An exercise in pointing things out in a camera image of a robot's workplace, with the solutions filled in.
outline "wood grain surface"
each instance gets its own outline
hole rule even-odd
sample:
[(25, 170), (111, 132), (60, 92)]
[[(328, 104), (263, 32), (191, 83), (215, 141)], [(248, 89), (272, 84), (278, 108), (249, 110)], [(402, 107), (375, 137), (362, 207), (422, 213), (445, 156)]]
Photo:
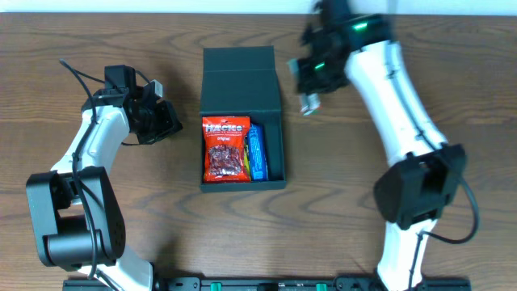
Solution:
[[(95, 76), (105, 65), (138, 68), (177, 107), (184, 130), (121, 148), (110, 177), (128, 245), (159, 272), (370, 273), (384, 240), (372, 196), (388, 168), (384, 149), (352, 86), (324, 96), (320, 114), (300, 116), (286, 61), (306, 53), (304, 23), (303, 15), (0, 14), (0, 289), (59, 290), (75, 275), (38, 260), (25, 194), (28, 176), (48, 171), (80, 125), (86, 95), (60, 57)], [(468, 276), (475, 290), (517, 289), (517, 18), (400, 16), (397, 34), (431, 118), (468, 152), (465, 176), (481, 206), (475, 240), (431, 240), (423, 271)], [(270, 44), (284, 93), (288, 186), (203, 194), (203, 48)], [(471, 220), (458, 193), (435, 231), (459, 238)]]

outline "white backdrop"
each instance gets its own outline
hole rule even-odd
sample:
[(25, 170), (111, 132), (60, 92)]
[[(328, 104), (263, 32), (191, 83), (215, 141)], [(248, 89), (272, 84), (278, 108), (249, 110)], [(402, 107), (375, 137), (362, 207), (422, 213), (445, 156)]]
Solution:
[[(0, 0), (5, 12), (308, 13), (315, 0)], [(386, 12), (387, 1), (351, 0), (357, 13)], [(517, 0), (398, 0), (397, 13), (517, 15)]]

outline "open box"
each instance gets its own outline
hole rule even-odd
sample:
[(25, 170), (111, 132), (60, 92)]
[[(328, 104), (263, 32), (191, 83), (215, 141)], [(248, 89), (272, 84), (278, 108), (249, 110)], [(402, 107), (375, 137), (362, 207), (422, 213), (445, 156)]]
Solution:
[(286, 185), (282, 106), (272, 46), (205, 48), (200, 115), (249, 116), (264, 130), (268, 181), (205, 183), (205, 143), (201, 132), (201, 191), (283, 189)]

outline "blue snack wrapper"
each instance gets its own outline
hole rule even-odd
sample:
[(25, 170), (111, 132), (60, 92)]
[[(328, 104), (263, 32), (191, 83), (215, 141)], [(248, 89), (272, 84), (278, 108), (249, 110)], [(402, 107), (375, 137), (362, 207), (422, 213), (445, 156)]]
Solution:
[(251, 124), (247, 142), (250, 154), (251, 180), (267, 181), (266, 150), (264, 149), (264, 132), (262, 126)]

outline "red package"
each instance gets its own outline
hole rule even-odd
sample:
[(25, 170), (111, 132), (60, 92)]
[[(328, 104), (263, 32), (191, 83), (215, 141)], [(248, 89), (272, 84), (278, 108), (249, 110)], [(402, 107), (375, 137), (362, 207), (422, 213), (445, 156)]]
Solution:
[(244, 167), (244, 139), (249, 130), (249, 117), (203, 117), (204, 182), (251, 181)]

